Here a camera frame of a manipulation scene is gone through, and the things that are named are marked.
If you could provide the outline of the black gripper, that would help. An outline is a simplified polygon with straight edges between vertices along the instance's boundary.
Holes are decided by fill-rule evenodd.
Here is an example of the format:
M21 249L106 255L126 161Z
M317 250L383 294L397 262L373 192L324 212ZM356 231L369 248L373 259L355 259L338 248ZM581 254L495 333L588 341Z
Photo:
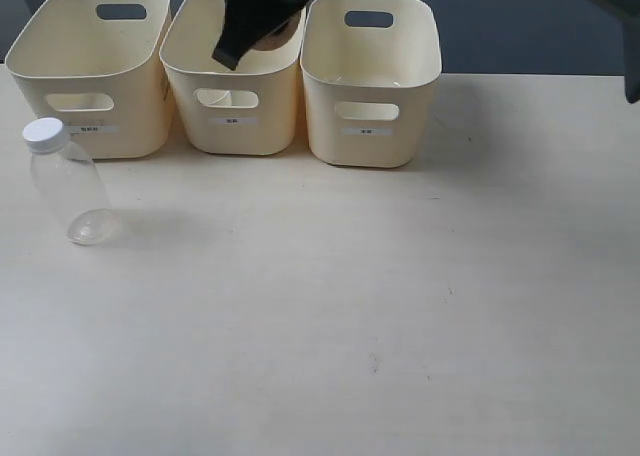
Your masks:
M236 70L260 39L292 19L298 25L308 0L225 0L221 35L212 59Z

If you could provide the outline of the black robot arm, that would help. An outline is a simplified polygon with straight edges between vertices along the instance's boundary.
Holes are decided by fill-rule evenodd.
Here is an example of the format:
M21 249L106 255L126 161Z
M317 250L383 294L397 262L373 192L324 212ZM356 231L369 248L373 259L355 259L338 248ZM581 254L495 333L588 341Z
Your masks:
M268 50L288 42L285 34L312 0L223 0L221 35L211 58L234 71L250 50ZM615 17L623 29L624 90L628 103L639 102L639 0L587 0Z

